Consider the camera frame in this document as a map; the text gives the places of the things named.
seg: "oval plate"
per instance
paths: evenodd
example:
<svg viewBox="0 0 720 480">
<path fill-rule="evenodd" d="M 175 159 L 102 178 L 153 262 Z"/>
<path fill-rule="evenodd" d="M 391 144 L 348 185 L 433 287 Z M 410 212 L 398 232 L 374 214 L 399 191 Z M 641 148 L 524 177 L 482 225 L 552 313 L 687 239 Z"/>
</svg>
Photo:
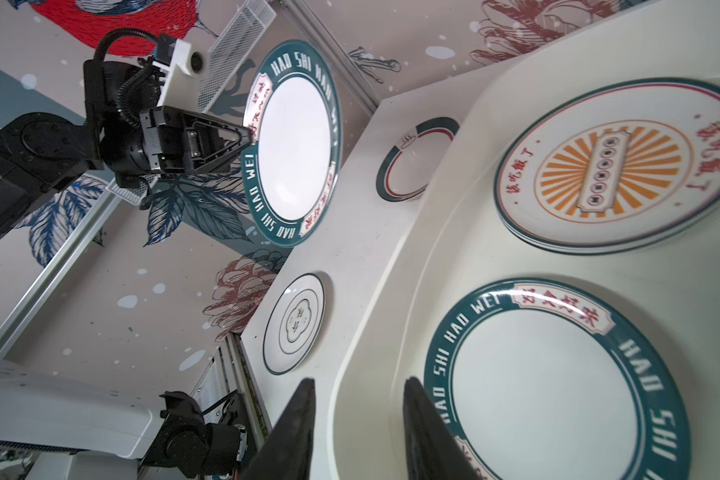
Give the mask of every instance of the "oval plate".
<svg viewBox="0 0 720 480">
<path fill-rule="evenodd" d="M 424 388 L 482 478 L 687 478 L 672 376 L 608 304 L 563 283 L 491 283 L 436 329 Z"/>
<path fill-rule="evenodd" d="M 300 40 L 275 47 L 256 73 L 243 124 L 254 142 L 241 156 L 251 215 L 273 244 L 300 244 L 328 206 L 342 157 L 336 86 L 322 56 Z"/>
<path fill-rule="evenodd" d="M 515 235 L 560 253 L 682 231 L 720 198 L 720 88 L 653 78 L 569 101 L 509 148 L 494 195 Z"/>
<path fill-rule="evenodd" d="M 421 122 L 416 125 L 416 128 L 407 132 L 400 140 L 400 143 L 392 147 L 384 158 L 382 166 L 378 168 L 378 174 L 376 175 L 376 192 L 378 192 L 378 196 L 388 202 L 401 202 L 422 194 L 424 190 L 426 190 L 427 184 L 429 184 L 429 181 L 432 179 L 434 171 L 438 168 L 438 165 L 440 165 L 445 151 L 448 149 L 448 146 L 450 146 L 457 132 L 458 122 L 450 117 L 431 118 L 430 120 Z M 430 137 L 433 139 L 433 143 L 427 142 L 423 144 L 421 141 L 416 142 L 417 139 L 430 134 L 440 135 Z M 447 141 L 447 143 L 440 145 L 440 142 L 437 142 L 438 138 L 445 139 L 444 141 Z M 405 158 L 407 161 L 404 162 L 404 165 L 400 165 L 403 161 L 401 158 L 404 158 L 406 153 L 410 153 L 411 155 Z M 396 186 L 394 182 L 391 184 L 390 174 L 392 173 L 392 169 L 395 167 L 400 168 L 401 166 L 403 171 L 396 175 L 403 177 L 415 176 L 416 178 L 404 179 L 408 180 L 408 182 L 404 183 L 410 183 L 412 181 L 413 186 Z"/>
<path fill-rule="evenodd" d="M 273 375 L 290 372 L 304 360 L 322 325 L 326 291 L 315 274 L 304 274 L 280 295 L 264 331 L 264 366 Z"/>
</svg>

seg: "wall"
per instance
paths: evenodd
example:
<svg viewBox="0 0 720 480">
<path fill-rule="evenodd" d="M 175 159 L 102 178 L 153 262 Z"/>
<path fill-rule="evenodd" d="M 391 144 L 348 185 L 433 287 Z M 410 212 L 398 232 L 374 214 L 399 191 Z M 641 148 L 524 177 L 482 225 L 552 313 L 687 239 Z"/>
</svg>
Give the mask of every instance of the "wall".
<svg viewBox="0 0 720 480">
<path fill-rule="evenodd" d="M 303 0 L 381 98 L 532 52 L 643 0 Z"/>
<path fill-rule="evenodd" d="M 88 3 L 95 7 L 96 2 Z M 173 5 L 171 12 L 195 5 L 193 0 L 148 3 Z M 83 41 L 90 40 L 87 30 L 98 28 L 101 15 L 64 10 L 71 4 L 46 0 L 14 9 L 0 0 L 0 128 L 29 111 L 83 121 L 82 63 L 93 55 Z M 185 15 L 175 30 L 208 48 L 214 40 L 208 31 L 223 30 L 236 10 L 235 3 L 202 0 L 199 20 Z M 86 28 L 80 28 L 81 18 Z M 256 66 L 277 44 L 297 37 L 279 15 L 211 112 L 242 118 Z M 346 156 L 368 117 L 343 85 L 337 90 Z M 0 324 L 109 178 L 108 172 L 80 178 L 0 241 Z M 118 207 L 99 244 L 89 247 L 58 287 L 10 351 L 10 360 L 159 405 L 155 393 L 192 388 L 217 338 L 242 331 L 289 250 L 271 245 L 254 227 L 239 175 L 163 181 L 156 191 L 150 210 Z"/>
</svg>

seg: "robotic arm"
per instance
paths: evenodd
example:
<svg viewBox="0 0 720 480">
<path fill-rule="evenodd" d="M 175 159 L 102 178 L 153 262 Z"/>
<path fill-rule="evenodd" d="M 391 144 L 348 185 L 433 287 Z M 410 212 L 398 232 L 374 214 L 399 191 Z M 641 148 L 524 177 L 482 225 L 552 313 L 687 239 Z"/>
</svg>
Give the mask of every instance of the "robotic arm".
<svg viewBox="0 0 720 480">
<path fill-rule="evenodd" d="M 141 67 L 105 62 L 119 38 L 155 44 Z M 25 114 L 0 129 L 0 238 L 87 170 L 115 172 L 137 188 L 144 175 L 228 170 L 251 143 L 250 131 L 192 108 L 206 66 L 191 44 L 169 35 L 120 28 L 105 35 L 83 65 L 86 123 Z"/>
</svg>

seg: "white table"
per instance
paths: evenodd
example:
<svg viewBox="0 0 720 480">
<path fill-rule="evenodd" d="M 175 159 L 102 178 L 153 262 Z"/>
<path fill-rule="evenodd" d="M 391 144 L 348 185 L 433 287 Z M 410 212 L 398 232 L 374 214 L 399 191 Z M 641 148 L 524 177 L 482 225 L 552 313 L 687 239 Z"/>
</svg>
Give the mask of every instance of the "white table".
<svg viewBox="0 0 720 480">
<path fill-rule="evenodd" d="M 311 478 L 330 478 L 326 419 L 339 365 L 395 249 L 407 235 L 422 198 L 390 203 L 376 193 L 376 173 L 399 139 L 424 120 L 463 121 L 490 82 L 515 60 L 481 68 L 384 100 L 341 169 L 326 216 L 297 246 L 242 334 L 252 374 L 274 425 L 298 383 L 316 382 L 317 413 Z M 281 293 L 301 274 L 323 272 L 328 301 L 322 329 L 304 362 L 281 376 L 264 367 L 262 340 Z"/>
</svg>

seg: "white spot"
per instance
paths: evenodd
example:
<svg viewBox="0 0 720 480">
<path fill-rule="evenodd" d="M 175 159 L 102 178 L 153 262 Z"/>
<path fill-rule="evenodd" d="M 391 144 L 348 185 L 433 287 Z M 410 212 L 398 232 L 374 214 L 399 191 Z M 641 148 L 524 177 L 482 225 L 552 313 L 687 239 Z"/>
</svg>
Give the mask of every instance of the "white spot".
<svg viewBox="0 0 720 480">
<path fill-rule="evenodd" d="M 194 352 L 192 355 L 188 356 L 186 360 L 184 360 L 181 365 L 179 365 L 179 371 L 183 372 L 186 369 L 189 369 L 193 367 L 196 363 L 200 361 L 200 359 L 206 354 L 205 350 L 198 350 Z"/>
<path fill-rule="evenodd" d="M 446 58 L 456 55 L 456 52 L 448 47 L 427 47 L 426 53 L 430 57 L 440 58 L 441 60 L 445 60 Z"/>
<path fill-rule="evenodd" d="M 125 295 L 117 301 L 117 306 L 122 306 L 123 308 L 134 308 L 138 302 L 139 297 L 135 295 Z"/>
<path fill-rule="evenodd" d="M 21 86 L 27 90 L 34 90 L 34 88 L 38 86 L 38 78 L 28 73 L 21 77 Z"/>
</svg>

